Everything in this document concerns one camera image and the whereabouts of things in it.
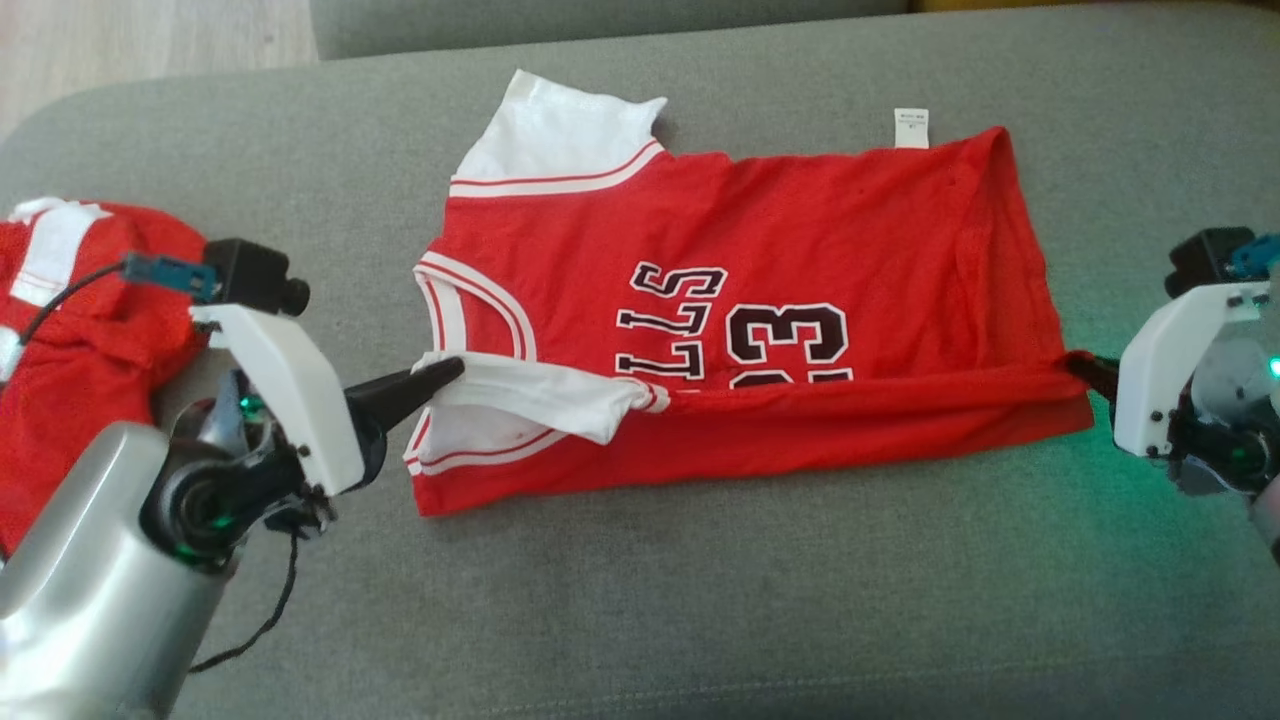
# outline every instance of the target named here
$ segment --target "wooden floor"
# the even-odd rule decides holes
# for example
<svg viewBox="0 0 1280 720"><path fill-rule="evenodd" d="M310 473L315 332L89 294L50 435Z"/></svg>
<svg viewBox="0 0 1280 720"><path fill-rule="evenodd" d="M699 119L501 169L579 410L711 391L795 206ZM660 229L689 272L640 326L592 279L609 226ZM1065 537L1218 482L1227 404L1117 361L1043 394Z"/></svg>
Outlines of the wooden floor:
<svg viewBox="0 0 1280 720"><path fill-rule="evenodd" d="M307 0L0 0L0 140L90 87L315 61Z"/></svg>

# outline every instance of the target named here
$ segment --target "wire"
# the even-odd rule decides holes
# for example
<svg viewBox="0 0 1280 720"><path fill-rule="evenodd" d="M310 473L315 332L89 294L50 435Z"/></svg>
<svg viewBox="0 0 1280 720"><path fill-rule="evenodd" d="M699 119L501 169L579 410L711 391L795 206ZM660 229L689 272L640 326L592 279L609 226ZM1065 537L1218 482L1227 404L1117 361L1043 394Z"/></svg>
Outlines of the wire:
<svg viewBox="0 0 1280 720"><path fill-rule="evenodd" d="M36 316L32 318L31 323L27 324L27 329L22 331L22 334L18 336L18 345L22 346L31 345L31 338L36 336L36 331L40 329L40 325L42 325L45 320L47 320L49 316L54 314L54 310L58 310L58 307L61 306L63 302L67 302L67 300L70 296L84 290L93 282L100 281L106 275L110 275L111 273L119 273L122 270L124 270L124 261L93 270L92 273L64 287L61 292L55 295L52 300L46 302L45 306L41 307L38 313L36 313Z"/></svg>
<svg viewBox="0 0 1280 720"><path fill-rule="evenodd" d="M289 596L293 594L293 583L297 579L298 579L298 533L291 533L289 570L284 575L284 588L280 589L280 600L275 601L275 610L271 611L271 616L268 618L266 623L262 623L262 626L259 628L256 633L250 635L250 638L244 641L241 646L233 647L230 650L224 650L223 652L219 652L218 655L210 657L209 660L205 660L204 662L197 662L196 665L192 665L191 670L187 670L187 673L191 675L195 675L197 673L204 673L210 667L216 667L223 662L227 662L228 660L244 655L244 651L253 647L253 643L256 643L259 638L270 632L270 629L274 628L275 624L280 621L280 618L284 615L284 606L288 605Z"/></svg>

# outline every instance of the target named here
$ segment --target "blue connector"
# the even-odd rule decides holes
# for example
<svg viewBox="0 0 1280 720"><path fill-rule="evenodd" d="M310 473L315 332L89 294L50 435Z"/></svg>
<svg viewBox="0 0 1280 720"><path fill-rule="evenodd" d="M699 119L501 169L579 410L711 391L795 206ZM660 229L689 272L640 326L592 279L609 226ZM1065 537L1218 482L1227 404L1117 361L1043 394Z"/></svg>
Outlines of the blue connector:
<svg viewBox="0 0 1280 720"><path fill-rule="evenodd" d="M1253 242L1231 252L1231 274L1236 278L1266 278L1280 260L1280 233L1260 234Z"/></svg>
<svg viewBox="0 0 1280 720"><path fill-rule="evenodd" d="M214 268L164 255L129 252L122 274L127 282L175 290L189 295L196 302L210 302L218 292L218 272Z"/></svg>

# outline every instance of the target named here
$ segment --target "gray fabric surface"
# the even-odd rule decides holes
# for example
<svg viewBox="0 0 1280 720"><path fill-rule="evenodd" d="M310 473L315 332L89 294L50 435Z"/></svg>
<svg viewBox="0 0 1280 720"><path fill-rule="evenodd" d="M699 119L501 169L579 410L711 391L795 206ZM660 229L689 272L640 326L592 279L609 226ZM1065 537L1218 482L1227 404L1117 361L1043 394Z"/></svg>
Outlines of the gray fabric surface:
<svg viewBox="0 0 1280 720"><path fill-rule="evenodd" d="M908 0L311 0L325 60L905 13Z"/></svg>
<svg viewBox="0 0 1280 720"><path fill-rule="evenodd" d="M1115 5L904 15L329 63L78 95L0 149L0 202L141 202L289 252L349 382L428 342L410 268L517 65L667 95L676 152L860 151L1010 128L1069 346L1119 352L1169 247L1280 228L1280 15ZM1267 337L1276 337L1268 331ZM212 391L201 361L166 398ZM399 448L407 429L393 437ZM339 502L214 717L1275 717L1280 571L1230 498L1105 429L952 462L415 515L403 469ZM255 537L202 655L270 612Z"/></svg>

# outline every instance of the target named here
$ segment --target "red fabric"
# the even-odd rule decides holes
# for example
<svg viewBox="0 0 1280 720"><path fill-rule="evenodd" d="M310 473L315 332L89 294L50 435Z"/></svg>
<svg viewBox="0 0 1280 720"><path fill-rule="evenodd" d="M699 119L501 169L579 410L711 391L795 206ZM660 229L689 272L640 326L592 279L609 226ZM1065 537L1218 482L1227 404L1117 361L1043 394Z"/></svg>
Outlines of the red fabric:
<svg viewBox="0 0 1280 720"><path fill-rule="evenodd" d="M138 251L198 263L205 241L157 210L101 204L72 279ZM22 332L38 307L10 296L33 224L0 223L0 325ZM152 423L150 396L202 347L182 293L118 274L72 296L36 332L0 396L0 543L26 534L84 447L116 420Z"/></svg>
<svg viewBox="0 0 1280 720"><path fill-rule="evenodd" d="M652 160L605 190L451 197L433 252L495 281L527 313L538 360L618 375L618 355L673 363L698 341L703 378L634 377L667 387L671 406L632 413L613 442L570 437L527 459L417 474L422 514L515 493L736 478L800 469L951 457L1089 428L1085 384L1064 366L1044 260L1004 128L931 150L858 156L721 154ZM723 268L698 299L637 292L637 263L664 272ZM710 302L696 337L620 327L620 309L680 319ZM730 352L742 305L826 304L847 347L812 363L818 331L768 343L764 363ZM499 313L463 296L467 350L512 354ZM795 382L731 388L744 370ZM854 379L810 383L809 373Z"/></svg>

